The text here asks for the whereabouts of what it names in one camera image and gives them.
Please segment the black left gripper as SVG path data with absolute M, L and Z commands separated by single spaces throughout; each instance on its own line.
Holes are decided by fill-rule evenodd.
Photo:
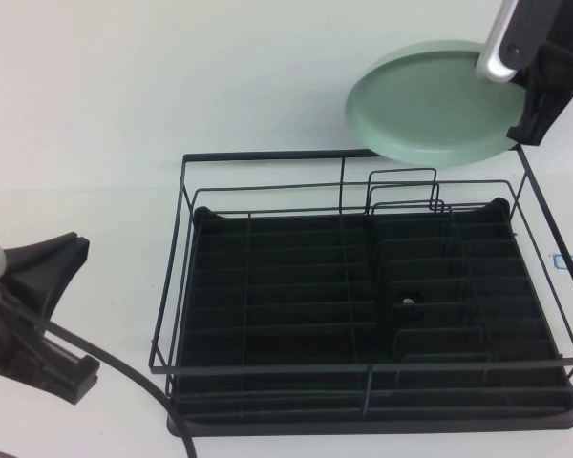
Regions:
M 7 267 L 0 283 L 0 374 L 72 405 L 96 384 L 99 361 L 89 355 L 77 357 L 40 336 L 25 323 L 23 312 L 51 316 L 86 262 L 89 248 L 87 239 L 71 232 L 6 249 Z

